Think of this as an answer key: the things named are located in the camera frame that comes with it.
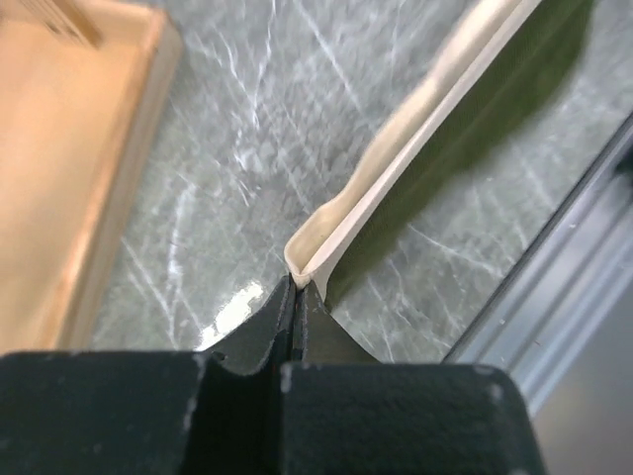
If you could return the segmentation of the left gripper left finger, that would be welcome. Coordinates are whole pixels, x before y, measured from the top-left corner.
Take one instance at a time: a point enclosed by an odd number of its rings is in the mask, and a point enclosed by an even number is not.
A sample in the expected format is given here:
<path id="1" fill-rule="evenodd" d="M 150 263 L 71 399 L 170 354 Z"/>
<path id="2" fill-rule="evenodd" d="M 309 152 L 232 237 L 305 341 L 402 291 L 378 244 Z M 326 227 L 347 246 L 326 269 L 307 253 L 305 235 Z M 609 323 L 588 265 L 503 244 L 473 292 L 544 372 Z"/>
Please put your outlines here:
<path id="1" fill-rule="evenodd" d="M 206 350 L 24 351 L 1 359 L 5 474 L 274 474 L 276 370 L 295 287 Z"/>

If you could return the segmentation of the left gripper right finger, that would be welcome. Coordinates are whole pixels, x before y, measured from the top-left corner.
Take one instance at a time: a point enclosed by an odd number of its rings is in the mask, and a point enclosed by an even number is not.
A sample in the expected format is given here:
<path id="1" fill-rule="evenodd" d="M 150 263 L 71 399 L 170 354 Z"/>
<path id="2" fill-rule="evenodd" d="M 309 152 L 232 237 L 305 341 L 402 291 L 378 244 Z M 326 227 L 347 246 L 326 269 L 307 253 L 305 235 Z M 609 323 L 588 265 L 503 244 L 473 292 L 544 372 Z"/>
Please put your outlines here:
<path id="1" fill-rule="evenodd" d="M 280 369 L 283 474 L 543 474 L 511 378 L 482 364 L 374 361 L 317 288 L 299 295 Z"/>

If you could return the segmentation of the olive green underwear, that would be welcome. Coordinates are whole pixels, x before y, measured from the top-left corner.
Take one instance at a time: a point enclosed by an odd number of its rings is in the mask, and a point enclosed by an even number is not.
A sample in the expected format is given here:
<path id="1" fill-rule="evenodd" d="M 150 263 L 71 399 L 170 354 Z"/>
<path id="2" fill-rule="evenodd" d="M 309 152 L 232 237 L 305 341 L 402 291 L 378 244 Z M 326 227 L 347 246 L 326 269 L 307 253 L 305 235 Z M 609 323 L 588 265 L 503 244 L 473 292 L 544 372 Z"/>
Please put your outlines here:
<path id="1" fill-rule="evenodd" d="M 518 73 L 588 1 L 478 1 L 459 20 L 429 71 L 377 132 L 341 191 L 288 240 L 284 258 L 299 289 L 328 280 L 413 165 L 460 144 Z"/>

